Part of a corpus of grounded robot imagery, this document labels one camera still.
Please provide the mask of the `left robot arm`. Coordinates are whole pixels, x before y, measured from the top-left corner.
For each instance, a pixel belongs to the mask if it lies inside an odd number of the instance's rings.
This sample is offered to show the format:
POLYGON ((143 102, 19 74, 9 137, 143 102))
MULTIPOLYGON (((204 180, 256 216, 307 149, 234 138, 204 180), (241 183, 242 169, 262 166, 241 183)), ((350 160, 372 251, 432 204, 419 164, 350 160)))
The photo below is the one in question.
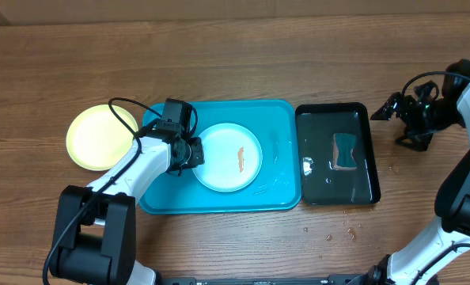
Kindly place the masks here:
POLYGON ((129 151, 106 174, 62 191, 43 283, 51 276, 80 284, 157 282, 157 273, 136 260, 136 207, 161 174, 204 163, 198 120, 191 104, 167 99, 155 119, 130 131, 129 151))

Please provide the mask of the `yellow-green plastic plate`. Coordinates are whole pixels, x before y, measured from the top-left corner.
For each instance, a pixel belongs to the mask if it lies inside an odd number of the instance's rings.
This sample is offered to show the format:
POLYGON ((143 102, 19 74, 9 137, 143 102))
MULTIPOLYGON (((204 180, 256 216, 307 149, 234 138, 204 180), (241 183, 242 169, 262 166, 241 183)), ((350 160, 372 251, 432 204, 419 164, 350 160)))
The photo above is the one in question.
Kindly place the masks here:
POLYGON ((133 135, 107 104, 80 113, 66 133, 66 150, 71 160, 92 171, 109 170, 129 151, 132 143, 133 135))

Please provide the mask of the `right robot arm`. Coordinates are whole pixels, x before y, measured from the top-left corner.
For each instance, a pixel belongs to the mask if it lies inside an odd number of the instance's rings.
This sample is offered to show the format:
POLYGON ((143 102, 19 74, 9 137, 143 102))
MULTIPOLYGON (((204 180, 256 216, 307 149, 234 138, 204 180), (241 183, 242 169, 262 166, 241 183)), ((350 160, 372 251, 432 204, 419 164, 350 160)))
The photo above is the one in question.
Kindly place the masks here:
MULTIPOLYGON (((442 85, 429 81, 391 95, 372 116, 404 124, 396 143, 427 150, 433 135, 458 124, 470 145, 470 60, 461 59, 442 71, 442 85)), ((470 250, 470 148, 438 190, 432 222, 400 251, 385 256, 353 284, 436 284, 437 274, 470 250)))

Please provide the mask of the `light blue plastic plate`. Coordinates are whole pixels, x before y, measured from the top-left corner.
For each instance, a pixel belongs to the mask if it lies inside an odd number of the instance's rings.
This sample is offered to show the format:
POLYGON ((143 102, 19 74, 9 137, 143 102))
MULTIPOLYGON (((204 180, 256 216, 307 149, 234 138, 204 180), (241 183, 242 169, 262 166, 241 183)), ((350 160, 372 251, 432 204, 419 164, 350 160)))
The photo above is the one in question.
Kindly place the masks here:
POLYGON ((263 164, 263 151, 249 129, 235 123, 219 123, 199 137, 204 163, 193 173, 201 184, 216 192, 236 192, 256 179, 263 164))

